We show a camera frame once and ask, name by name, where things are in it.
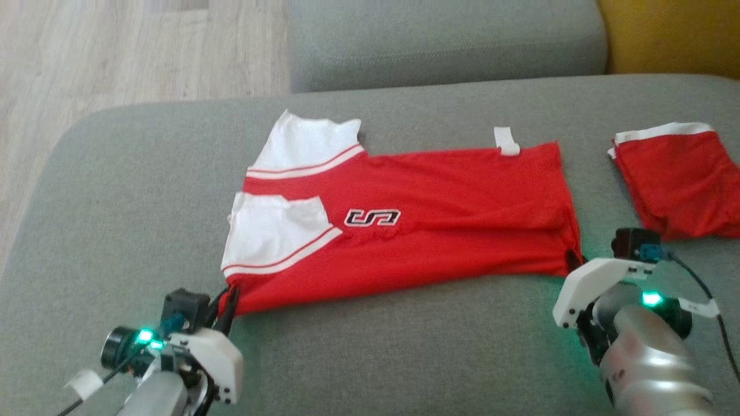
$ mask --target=white cable label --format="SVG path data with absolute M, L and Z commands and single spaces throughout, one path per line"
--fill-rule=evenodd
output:
M 494 127 L 494 139 L 496 140 L 496 147 L 501 148 L 502 155 L 519 155 L 521 149 L 511 135 L 511 127 Z
M 714 318 L 719 315 L 719 307 L 717 306 L 717 302 L 715 302 L 714 299 L 704 305 L 702 303 L 694 303 L 691 301 L 687 301 L 684 298 L 679 298 L 679 305 L 681 305 L 681 309 L 683 309 L 684 311 L 705 316 L 707 318 Z
M 103 379 L 93 370 L 85 369 L 77 373 L 64 387 L 72 387 L 82 400 L 95 394 L 103 386 Z

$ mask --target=wooden floor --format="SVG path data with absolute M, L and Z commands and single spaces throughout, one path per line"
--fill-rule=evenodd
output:
M 59 137 L 96 110 L 288 92 L 283 0 L 0 0 L 0 276 Z

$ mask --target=yellow cushion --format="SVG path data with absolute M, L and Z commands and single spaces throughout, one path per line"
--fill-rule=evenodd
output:
M 740 1 L 599 0 L 610 73 L 740 78 Z

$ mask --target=red and white shirt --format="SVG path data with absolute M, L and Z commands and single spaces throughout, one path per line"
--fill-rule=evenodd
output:
M 490 274 L 568 274 L 556 143 L 369 155 L 360 120 L 287 111 L 246 171 L 221 268 L 238 314 Z

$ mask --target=gray ottoman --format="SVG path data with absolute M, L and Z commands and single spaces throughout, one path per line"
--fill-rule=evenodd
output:
M 166 293 L 217 293 L 226 214 L 275 119 L 363 120 L 371 154 L 488 147 L 494 125 L 522 146 L 558 140 L 588 257 L 638 226 L 606 156 L 615 132 L 703 121 L 740 160 L 740 83 L 708 76 L 600 76 L 304 94 L 103 111 L 51 155 L 0 281 L 0 415 L 55 415 L 64 384 L 102 372 L 117 325 L 150 326 Z M 670 245 L 723 308 L 740 352 L 740 241 Z M 210 415 L 611 415 L 574 333 L 551 310 L 562 280 L 487 276 L 238 318 L 245 359 L 236 407 Z M 648 288 L 696 301 L 671 265 Z M 740 387 L 715 321 L 696 319 L 688 346 L 719 414 Z M 119 375 L 74 415 L 113 415 L 134 388 Z
M 289 2 L 293 92 L 604 73 L 594 0 Z

